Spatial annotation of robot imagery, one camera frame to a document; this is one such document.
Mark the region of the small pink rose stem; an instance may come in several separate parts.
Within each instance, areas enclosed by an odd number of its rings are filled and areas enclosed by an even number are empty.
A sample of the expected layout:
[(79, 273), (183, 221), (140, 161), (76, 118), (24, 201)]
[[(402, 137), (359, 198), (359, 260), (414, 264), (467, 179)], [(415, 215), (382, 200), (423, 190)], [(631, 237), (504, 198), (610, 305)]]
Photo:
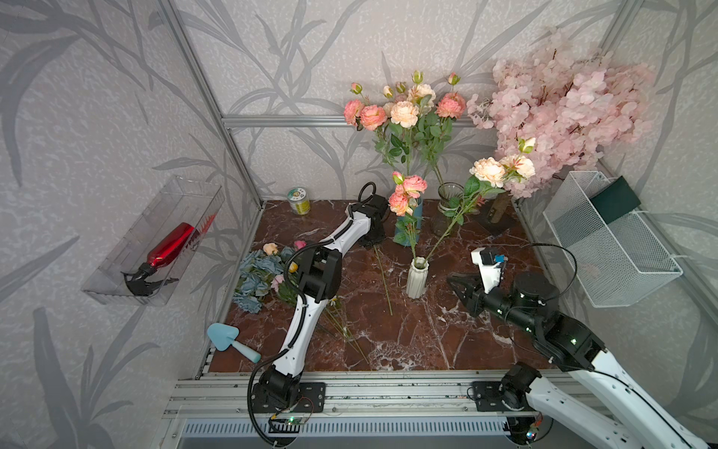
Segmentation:
[[(417, 199), (422, 198), (426, 192), (427, 182), (418, 175), (405, 176), (399, 171), (394, 171), (392, 178), (396, 186), (389, 198), (389, 207), (398, 220), (398, 216), (413, 213), (412, 206), (415, 206)], [(414, 248), (409, 247), (412, 258), (416, 257), (416, 245)]]

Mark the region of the pink peach rose stem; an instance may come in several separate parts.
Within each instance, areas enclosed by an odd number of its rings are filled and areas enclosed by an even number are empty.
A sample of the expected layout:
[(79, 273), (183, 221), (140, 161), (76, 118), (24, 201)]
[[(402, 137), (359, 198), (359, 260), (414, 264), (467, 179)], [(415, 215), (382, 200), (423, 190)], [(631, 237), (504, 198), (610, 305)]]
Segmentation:
[(405, 152), (401, 145), (394, 145), (398, 139), (392, 129), (391, 114), (395, 103), (392, 101), (393, 91), (390, 87), (384, 89), (390, 101), (384, 105), (372, 104), (364, 93), (363, 86), (353, 82), (350, 92), (357, 99), (349, 101), (344, 107), (344, 120), (357, 131), (367, 130), (375, 135), (374, 145), (376, 152), (383, 159), (383, 163), (396, 169), (405, 159)]

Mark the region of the pale peach rose cluster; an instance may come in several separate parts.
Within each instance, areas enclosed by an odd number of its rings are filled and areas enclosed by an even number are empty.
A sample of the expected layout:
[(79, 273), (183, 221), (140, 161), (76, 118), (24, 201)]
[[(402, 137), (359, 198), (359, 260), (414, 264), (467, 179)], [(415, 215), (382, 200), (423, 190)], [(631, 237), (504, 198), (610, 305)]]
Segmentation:
[(429, 262), (437, 252), (439, 245), (451, 234), (456, 226), (463, 226), (465, 216), (474, 210), (480, 199), (493, 194), (505, 193), (506, 184), (523, 183), (536, 174), (534, 163), (527, 157), (530, 155), (537, 143), (536, 138), (518, 140), (518, 153), (507, 155), (500, 160), (494, 157), (483, 158), (475, 161), (469, 170), (470, 177), (464, 187), (464, 196), (461, 210), (452, 220), (449, 229), (439, 237), (434, 247), (426, 257)]

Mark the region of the single pink rose stem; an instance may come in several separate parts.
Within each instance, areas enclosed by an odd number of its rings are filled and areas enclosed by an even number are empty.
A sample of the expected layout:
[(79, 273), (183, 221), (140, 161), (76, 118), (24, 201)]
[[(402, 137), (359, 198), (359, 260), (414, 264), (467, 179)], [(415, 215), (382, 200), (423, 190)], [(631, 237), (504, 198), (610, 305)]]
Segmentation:
[(421, 136), (417, 136), (422, 159), (427, 164), (427, 168), (436, 175), (439, 184), (444, 183), (439, 160), (441, 160), (446, 146), (452, 140), (454, 123), (467, 110), (467, 100), (456, 91), (461, 77), (455, 72), (451, 72), (446, 82), (450, 86), (450, 90), (441, 97), (439, 103), (429, 109), (429, 101), (426, 101), (426, 104), (420, 108), (420, 110), (424, 110), (424, 113), (418, 123)]

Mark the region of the cream rose cluster stem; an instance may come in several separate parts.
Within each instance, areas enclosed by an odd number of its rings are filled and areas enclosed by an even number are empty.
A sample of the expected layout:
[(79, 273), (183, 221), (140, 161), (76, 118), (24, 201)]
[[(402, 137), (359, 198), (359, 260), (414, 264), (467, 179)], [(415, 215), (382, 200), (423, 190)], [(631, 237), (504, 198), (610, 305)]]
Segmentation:
[(431, 115), (435, 110), (436, 92), (424, 82), (424, 73), (415, 70), (411, 84), (398, 82), (394, 89), (394, 102), (385, 110), (383, 125), (384, 162), (404, 174), (412, 174), (412, 167), (434, 138)]

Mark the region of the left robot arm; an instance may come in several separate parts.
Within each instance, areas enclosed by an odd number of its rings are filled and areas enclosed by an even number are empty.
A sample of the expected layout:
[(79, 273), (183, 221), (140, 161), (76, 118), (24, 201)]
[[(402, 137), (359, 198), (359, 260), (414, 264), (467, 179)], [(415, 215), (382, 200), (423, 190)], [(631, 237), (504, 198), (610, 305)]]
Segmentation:
[(257, 372), (262, 374), (258, 381), (249, 383), (248, 408), (253, 412), (279, 412), (297, 405), (310, 341), (323, 311), (340, 289), (344, 256), (357, 243), (371, 247), (385, 239), (383, 220), (389, 211), (388, 200), (376, 192), (372, 181), (363, 188), (369, 189), (370, 195), (359, 196), (347, 207), (341, 226), (289, 259), (298, 265), (295, 275), (284, 274), (284, 283), (297, 295), (295, 313), (278, 355), (252, 371), (252, 377)]

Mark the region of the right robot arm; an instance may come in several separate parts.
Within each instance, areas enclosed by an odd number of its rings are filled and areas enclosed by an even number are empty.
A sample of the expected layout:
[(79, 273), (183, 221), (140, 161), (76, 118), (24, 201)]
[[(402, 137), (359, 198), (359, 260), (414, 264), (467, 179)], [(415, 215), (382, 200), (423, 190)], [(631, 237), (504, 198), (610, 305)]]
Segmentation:
[(539, 413), (563, 425), (596, 448), (707, 448), (709, 443), (671, 416), (621, 366), (583, 322), (549, 306), (560, 291), (541, 273), (516, 275), (510, 290), (501, 289), (506, 258), (490, 248), (472, 251), (476, 275), (456, 274), (447, 282), (472, 316), (483, 312), (525, 331), (534, 351), (587, 388), (608, 408), (602, 415), (565, 393), (525, 362), (503, 375), (497, 393), (473, 391), (473, 400), (500, 402), (515, 413), (506, 430), (516, 445), (536, 443)]

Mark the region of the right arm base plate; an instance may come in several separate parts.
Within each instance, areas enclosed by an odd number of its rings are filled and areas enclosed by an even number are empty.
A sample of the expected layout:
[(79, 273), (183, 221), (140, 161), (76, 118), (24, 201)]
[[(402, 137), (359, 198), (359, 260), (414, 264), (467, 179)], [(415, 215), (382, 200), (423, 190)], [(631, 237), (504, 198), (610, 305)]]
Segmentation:
[(467, 389), (478, 412), (537, 413), (527, 402), (527, 394), (514, 387), (504, 387), (501, 382), (472, 382)]

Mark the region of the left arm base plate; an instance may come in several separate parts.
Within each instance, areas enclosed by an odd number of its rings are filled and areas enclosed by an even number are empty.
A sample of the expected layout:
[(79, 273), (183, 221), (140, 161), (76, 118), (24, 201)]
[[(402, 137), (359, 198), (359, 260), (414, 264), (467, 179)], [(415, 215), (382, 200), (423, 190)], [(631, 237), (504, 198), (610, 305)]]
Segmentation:
[(278, 413), (285, 410), (299, 413), (321, 413), (325, 406), (326, 383), (301, 382), (286, 393), (275, 392), (267, 385), (252, 388), (250, 399), (255, 413)]

